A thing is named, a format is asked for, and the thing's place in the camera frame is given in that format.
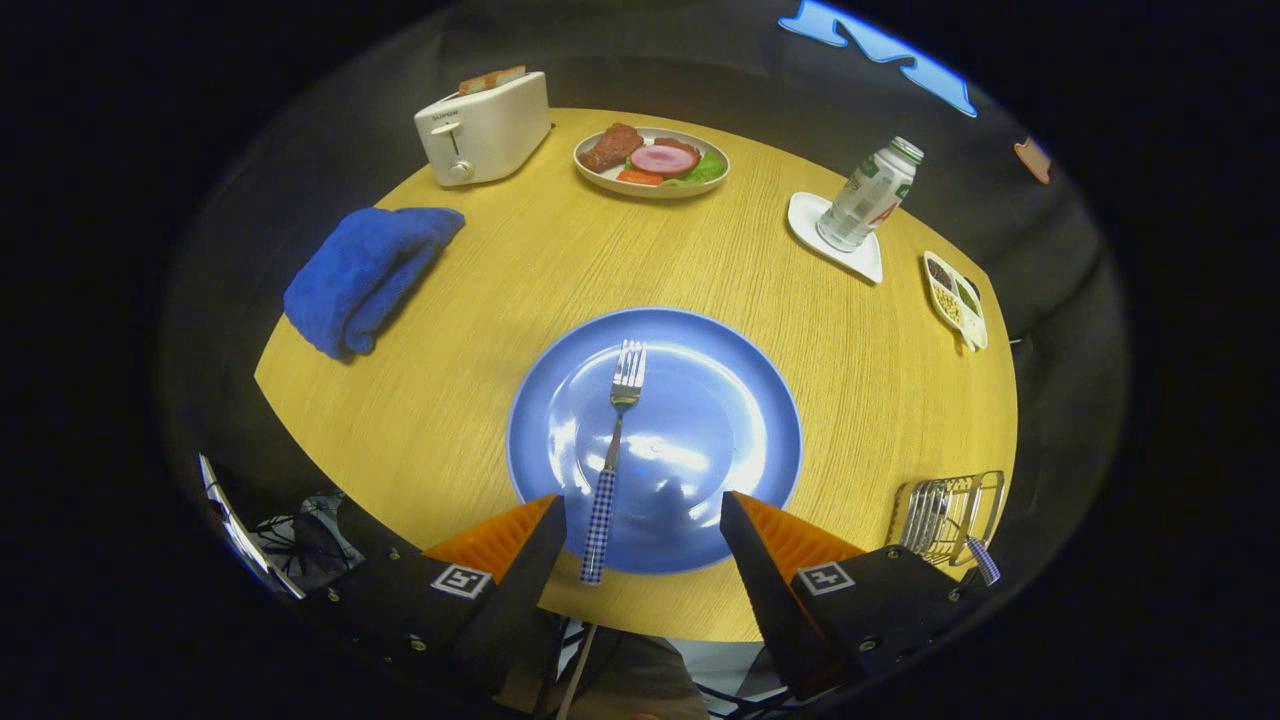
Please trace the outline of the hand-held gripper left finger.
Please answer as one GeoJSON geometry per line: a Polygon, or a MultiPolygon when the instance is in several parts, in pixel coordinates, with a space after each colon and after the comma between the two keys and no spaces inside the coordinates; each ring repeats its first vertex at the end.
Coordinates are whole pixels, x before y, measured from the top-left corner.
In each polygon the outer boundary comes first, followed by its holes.
{"type": "Polygon", "coordinates": [[[506,682],[566,536],[557,493],[428,550],[374,521],[364,560],[307,592],[300,612],[398,680],[484,701],[506,682]]]}

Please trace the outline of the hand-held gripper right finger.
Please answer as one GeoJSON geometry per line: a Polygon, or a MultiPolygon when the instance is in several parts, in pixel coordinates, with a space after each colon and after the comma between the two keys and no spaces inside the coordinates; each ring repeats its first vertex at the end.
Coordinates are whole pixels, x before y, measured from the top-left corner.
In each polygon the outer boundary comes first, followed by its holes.
{"type": "Polygon", "coordinates": [[[906,666],[988,598],[988,556],[955,579],[901,544],[861,550],[737,491],[723,493],[730,547],[774,670],[797,700],[906,666]]]}

